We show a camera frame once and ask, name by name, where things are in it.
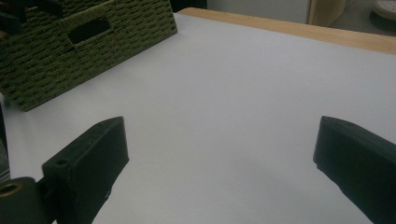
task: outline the white table surface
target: white table surface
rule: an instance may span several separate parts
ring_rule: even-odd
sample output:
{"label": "white table surface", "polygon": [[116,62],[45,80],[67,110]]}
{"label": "white table surface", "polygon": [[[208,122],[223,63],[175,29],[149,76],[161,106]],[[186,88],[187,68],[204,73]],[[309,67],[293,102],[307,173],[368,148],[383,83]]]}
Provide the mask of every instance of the white table surface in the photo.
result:
{"label": "white table surface", "polygon": [[312,157],[322,115],[396,142],[396,57],[176,19],[177,35],[44,105],[4,106],[12,177],[38,180],[124,116],[131,161],[94,223],[371,223]]}

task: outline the white wall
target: white wall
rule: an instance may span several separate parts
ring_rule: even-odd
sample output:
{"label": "white wall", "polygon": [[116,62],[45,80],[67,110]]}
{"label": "white wall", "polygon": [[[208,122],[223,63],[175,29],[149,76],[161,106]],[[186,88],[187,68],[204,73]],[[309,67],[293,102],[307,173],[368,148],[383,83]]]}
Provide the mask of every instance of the white wall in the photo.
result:
{"label": "white wall", "polygon": [[310,0],[207,0],[208,9],[307,23]]}

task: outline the black plastic part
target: black plastic part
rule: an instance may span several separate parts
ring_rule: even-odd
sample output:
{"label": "black plastic part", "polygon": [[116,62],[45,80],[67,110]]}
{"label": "black plastic part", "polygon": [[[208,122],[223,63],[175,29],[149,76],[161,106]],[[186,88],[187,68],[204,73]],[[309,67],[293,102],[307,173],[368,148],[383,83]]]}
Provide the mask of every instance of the black plastic part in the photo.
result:
{"label": "black plastic part", "polygon": [[0,31],[11,35],[22,33],[21,21],[18,17],[0,12]]}
{"label": "black plastic part", "polygon": [[33,0],[2,0],[2,2],[8,4],[9,14],[19,18],[22,23],[26,22],[25,9],[33,4]]}
{"label": "black plastic part", "polygon": [[0,183],[8,181],[10,178],[8,155],[3,141],[0,139]]}
{"label": "black plastic part", "polygon": [[374,223],[396,223],[394,144],[354,123],[322,117],[314,162]]}
{"label": "black plastic part", "polygon": [[45,162],[46,183],[59,192],[58,223],[92,223],[128,160],[119,117],[95,124]]}
{"label": "black plastic part", "polygon": [[0,223],[92,223],[128,161],[123,118],[97,123],[45,162],[37,183],[0,185]]}
{"label": "black plastic part", "polygon": [[16,178],[0,185],[1,223],[48,223],[43,208],[44,205],[33,178]]}
{"label": "black plastic part", "polygon": [[39,10],[49,13],[52,16],[62,18],[64,11],[62,4],[55,0],[35,0],[35,5]]}
{"label": "black plastic part", "polygon": [[6,149],[6,153],[8,154],[7,150],[7,135],[6,135],[6,125],[4,123],[3,117],[3,108],[0,104],[0,138],[3,141],[3,146]]}

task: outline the table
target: table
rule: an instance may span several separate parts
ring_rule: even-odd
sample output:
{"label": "table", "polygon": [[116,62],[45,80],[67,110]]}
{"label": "table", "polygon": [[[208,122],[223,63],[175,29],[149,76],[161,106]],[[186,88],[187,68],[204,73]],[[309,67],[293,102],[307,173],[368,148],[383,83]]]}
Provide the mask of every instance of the table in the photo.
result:
{"label": "table", "polygon": [[323,115],[396,142],[396,57],[175,16],[177,35],[102,75],[6,104],[12,177],[124,116],[131,161],[94,223],[370,223],[312,156]]}
{"label": "table", "polygon": [[270,20],[192,7],[183,9],[179,13],[213,21],[224,21],[232,24],[275,31],[288,35],[297,35],[359,49],[396,54],[396,37],[394,36],[338,30],[296,22]]}

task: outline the green woven basket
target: green woven basket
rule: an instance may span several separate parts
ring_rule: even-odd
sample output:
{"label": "green woven basket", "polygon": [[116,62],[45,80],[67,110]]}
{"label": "green woven basket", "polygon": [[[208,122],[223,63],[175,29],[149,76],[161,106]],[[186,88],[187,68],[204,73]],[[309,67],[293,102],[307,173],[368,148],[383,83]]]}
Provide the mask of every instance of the green woven basket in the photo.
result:
{"label": "green woven basket", "polygon": [[27,111],[177,32],[169,0],[59,0],[0,40],[0,92]]}

